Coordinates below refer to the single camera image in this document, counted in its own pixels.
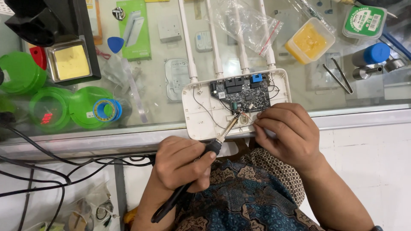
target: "green lid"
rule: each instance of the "green lid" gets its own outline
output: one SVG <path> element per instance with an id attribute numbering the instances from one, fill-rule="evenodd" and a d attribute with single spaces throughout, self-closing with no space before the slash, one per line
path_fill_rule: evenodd
<path id="1" fill-rule="evenodd" d="M 0 90 L 16 95 L 35 94 L 46 82 L 46 71 L 41 69 L 30 54 L 13 51 L 0 58 L 5 79 Z"/>
<path id="2" fill-rule="evenodd" d="M 16 112 L 16 105 L 6 95 L 0 95 L 0 112 Z"/>
<path id="3" fill-rule="evenodd" d="M 87 129 L 98 128 L 108 123 L 98 121 L 93 115 L 93 106 L 99 99 L 113 99 L 113 94 L 99 87 L 85 87 L 79 89 L 70 101 L 69 111 L 73 121 Z M 111 108 L 104 108 L 104 112 L 111 114 Z"/>
<path id="4" fill-rule="evenodd" d="M 30 100 L 30 117 L 45 132 L 54 133 L 70 122 L 69 101 L 73 94 L 61 88 L 42 88 Z"/>

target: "sticker label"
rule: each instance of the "sticker label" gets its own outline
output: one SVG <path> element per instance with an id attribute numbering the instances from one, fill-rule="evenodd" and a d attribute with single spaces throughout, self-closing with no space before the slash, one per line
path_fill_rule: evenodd
<path id="1" fill-rule="evenodd" d="M 226 93 L 224 93 L 224 92 L 219 92 L 219 93 L 218 93 L 218 98 L 219 98 L 219 99 L 225 99 L 225 98 L 226 98 Z"/>
<path id="2" fill-rule="evenodd" d="M 352 7 L 345 29 L 351 33 L 375 36 L 382 29 L 381 18 L 384 11 L 374 7 Z"/>
<path id="3" fill-rule="evenodd" d="M 7 72 L 7 70 L 3 70 L 3 73 L 4 73 L 4 83 L 7 83 L 7 82 L 10 82 L 10 75 L 9 75 L 9 73 Z"/>
<path id="4" fill-rule="evenodd" d="M 94 117 L 94 114 L 93 114 L 92 111 L 87 112 L 86 115 L 87 115 L 87 118 L 93 118 Z"/>

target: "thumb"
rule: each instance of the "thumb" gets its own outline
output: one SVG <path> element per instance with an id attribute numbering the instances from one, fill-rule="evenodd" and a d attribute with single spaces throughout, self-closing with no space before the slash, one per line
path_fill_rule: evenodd
<path id="1" fill-rule="evenodd" d="M 277 155 L 279 151 L 276 148 L 274 140 L 267 136 L 264 129 L 257 124 L 253 124 L 254 130 L 256 132 L 256 142 L 266 149 L 271 155 Z"/>

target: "power bank box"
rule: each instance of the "power bank box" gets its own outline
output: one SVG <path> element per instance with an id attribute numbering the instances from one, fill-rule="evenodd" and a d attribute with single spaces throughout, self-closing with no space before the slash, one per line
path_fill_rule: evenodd
<path id="1" fill-rule="evenodd" d="M 144 0 L 117 2 L 126 17 L 119 21 L 120 37 L 124 39 L 121 49 L 127 59 L 151 59 L 150 35 L 148 33 L 147 9 Z"/>

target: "black circuit board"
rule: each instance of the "black circuit board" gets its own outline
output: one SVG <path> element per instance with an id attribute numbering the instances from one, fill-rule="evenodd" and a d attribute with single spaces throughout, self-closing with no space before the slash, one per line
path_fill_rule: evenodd
<path id="1" fill-rule="evenodd" d="M 244 112 L 263 111 L 271 106 L 268 92 L 267 76 L 262 74 L 263 80 L 250 83 L 250 76 L 225 79 L 221 82 L 210 82 L 211 96 L 226 102 L 233 115 L 237 110 Z"/>

